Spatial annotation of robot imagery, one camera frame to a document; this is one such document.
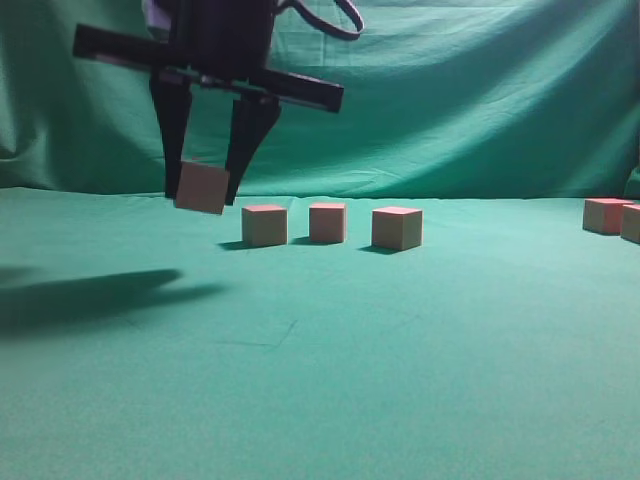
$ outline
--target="green tablecloth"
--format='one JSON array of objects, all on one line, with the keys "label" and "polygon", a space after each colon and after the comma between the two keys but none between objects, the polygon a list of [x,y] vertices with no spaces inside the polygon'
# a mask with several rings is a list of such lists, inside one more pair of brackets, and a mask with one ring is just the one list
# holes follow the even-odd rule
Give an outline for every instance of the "green tablecloth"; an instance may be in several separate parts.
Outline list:
[{"label": "green tablecloth", "polygon": [[[562,199],[315,246],[317,200],[0,191],[0,478],[640,477],[640,246]],[[245,249],[263,202],[291,243]],[[367,248],[384,205],[422,248]]]}]

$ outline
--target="pink-topped cube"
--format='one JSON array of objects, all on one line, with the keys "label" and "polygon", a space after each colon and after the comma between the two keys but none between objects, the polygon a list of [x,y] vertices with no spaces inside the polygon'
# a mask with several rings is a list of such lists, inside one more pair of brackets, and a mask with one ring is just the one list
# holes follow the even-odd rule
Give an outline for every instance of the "pink-topped cube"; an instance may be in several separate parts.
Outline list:
[{"label": "pink-topped cube", "polygon": [[182,162],[175,206],[198,212],[221,214],[224,210],[229,172],[196,162]]},{"label": "pink-topped cube", "polygon": [[588,198],[584,202],[582,228],[603,235],[620,235],[622,207],[631,204],[618,198]]},{"label": "pink-topped cube", "polygon": [[254,205],[242,209],[242,240],[252,247],[287,243],[287,209]]},{"label": "pink-topped cube", "polygon": [[422,245],[422,210],[386,207],[373,211],[371,244],[392,250]]},{"label": "pink-topped cube", "polygon": [[621,236],[625,240],[640,243],[640,205],[622,207]]},{"label": "pink-topped cube", "polygon": [[309,208],[309,240],[342,243],[346,239],[347,206],[344,203],[314,203]]}]

